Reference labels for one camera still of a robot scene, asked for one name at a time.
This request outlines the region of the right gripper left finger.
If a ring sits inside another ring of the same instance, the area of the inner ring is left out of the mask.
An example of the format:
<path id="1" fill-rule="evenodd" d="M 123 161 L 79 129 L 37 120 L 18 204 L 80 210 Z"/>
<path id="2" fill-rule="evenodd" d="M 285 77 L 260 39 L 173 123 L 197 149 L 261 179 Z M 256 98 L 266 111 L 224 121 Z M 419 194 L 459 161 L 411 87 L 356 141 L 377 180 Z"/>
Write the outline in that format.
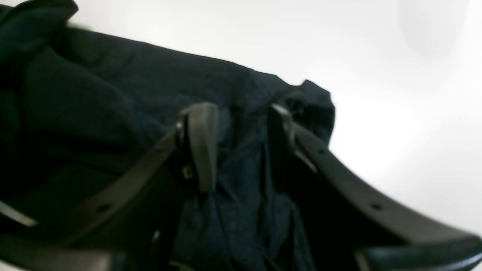
<path id="1" fill-rule="evenodd" d="M 1 235 L 1 270 L 170 269 L 184 203 L 215 190 L 217 134 L 217 105 L 193 104 L 125 174 L 64 214 L 36 222 L 1 204 L 26 225 Z"/>

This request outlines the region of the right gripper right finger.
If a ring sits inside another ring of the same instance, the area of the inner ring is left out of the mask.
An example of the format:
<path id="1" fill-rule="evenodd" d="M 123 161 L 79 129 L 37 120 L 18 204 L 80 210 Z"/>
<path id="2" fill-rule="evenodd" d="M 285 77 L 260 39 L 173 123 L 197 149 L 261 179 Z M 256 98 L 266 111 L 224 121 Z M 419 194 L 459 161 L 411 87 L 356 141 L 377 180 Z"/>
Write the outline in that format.
<path id="1" fill-rule="evenodd" d="M 323 271 L 471 271 L 481 238 L 433 220 L 367 184 L 284 107 L 267 114 L 275 189 L 297 205 Z"/>

